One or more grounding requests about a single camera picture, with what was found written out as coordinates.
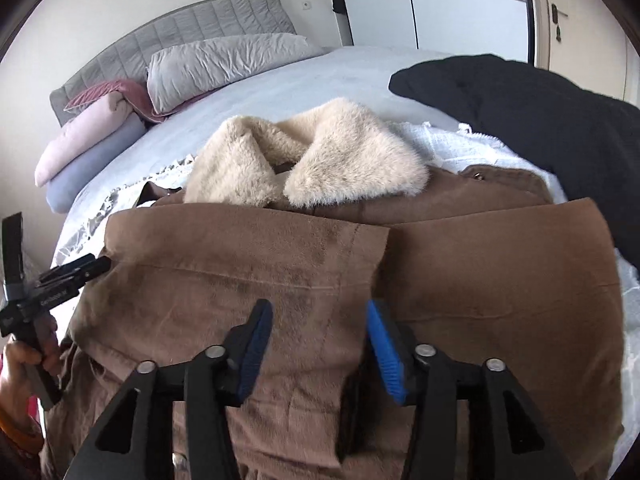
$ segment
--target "beige fur collar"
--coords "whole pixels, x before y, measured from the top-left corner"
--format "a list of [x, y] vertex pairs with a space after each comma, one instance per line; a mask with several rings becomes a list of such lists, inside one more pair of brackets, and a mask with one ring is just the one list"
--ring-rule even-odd
[[[283, 184], [272, 167], [286, 162], [296, 165]], [[184, 201], [311, 207], [415, 195], [428, 178], [420, 156], [371, 110], [340, 98], [279, 123], [226, 120], [196, 158]]]

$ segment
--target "black clamp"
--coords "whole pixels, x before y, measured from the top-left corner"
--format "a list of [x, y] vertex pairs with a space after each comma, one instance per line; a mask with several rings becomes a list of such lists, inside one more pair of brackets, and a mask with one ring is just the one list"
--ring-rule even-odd
[[[14, 334], [18, 341], [42, 352], [34, 322], [42, 314], [80, 294], [87, 282], [111, 268], [111, 260], [88, 254], [48, 270], [34, 283], [27, 283], [22, 262], [22, 214], [17, 213], [2, 220], [2, 267], [6, 303], [0, 308], [0, 335]], [[56, 380], [41, 365], [26, 368], [43, 409], [50, 410], [62, 396]]]
[[182, 400], [191, 480], [240, 480], [225, 407], [239, 407], [251, 394], [272, 324], [271, 303], [258, 300], [222, 345], [177, 365], [141, 362], [89, 432], [65, 480], [172, 480], [173, 403]]
[[576, 480], [542, 414], [500, 359], [481, 366], [450, 359], [418, 344], [371, 301], [367, 330], [387, 393], [416, 406], [402, 480], [452, 480], [456, 462], [457, 401], [468, 400], [474, 480]]

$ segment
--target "door handle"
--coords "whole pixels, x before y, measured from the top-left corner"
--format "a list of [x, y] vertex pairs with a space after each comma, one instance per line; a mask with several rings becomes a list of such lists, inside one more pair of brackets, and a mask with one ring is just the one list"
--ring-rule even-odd
[[556, 41], [558, 43], [562, 43], [562, 35], [560, 33], [560, 25], [558, 22], [558, 14], [562, 14], [562, 16], [568, 18], [569, 15], [566, 12], [562, 12], [562, 10], [558, 9], [556, 4], [551, 4], [551, 21], [556, 26]]

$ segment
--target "orange bracelet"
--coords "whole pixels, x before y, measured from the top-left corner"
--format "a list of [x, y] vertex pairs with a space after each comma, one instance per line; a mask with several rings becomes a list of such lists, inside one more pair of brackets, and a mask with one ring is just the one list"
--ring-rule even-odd
[[31, 434], [16, 428], [14, 421], [3, 410], [0, 410], [0, 430], [21, 450], [37, 455], [44, 446], [44, 437], [40, 431], [40, 425], [31, 416], [29, 418], [33, 430]]

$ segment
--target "door frame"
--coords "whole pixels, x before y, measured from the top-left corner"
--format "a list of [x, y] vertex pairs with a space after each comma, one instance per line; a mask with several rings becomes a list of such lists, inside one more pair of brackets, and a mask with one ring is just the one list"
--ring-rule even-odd
[[529, 29], [529, 45], [527, 53], [527, 62], [530, 65], [536, 63], [536, 19], [533, 9], [533, 0], [525, 0], [527, 5], [527, 25]]
[[549, 0], [533, 0], [533, 19], [535, 30], [534, 66], [549, 69], [551, 54], [551, 26]]
[[624, 100], [640, 107], [640, 56], [626, 37], [626, 79]]

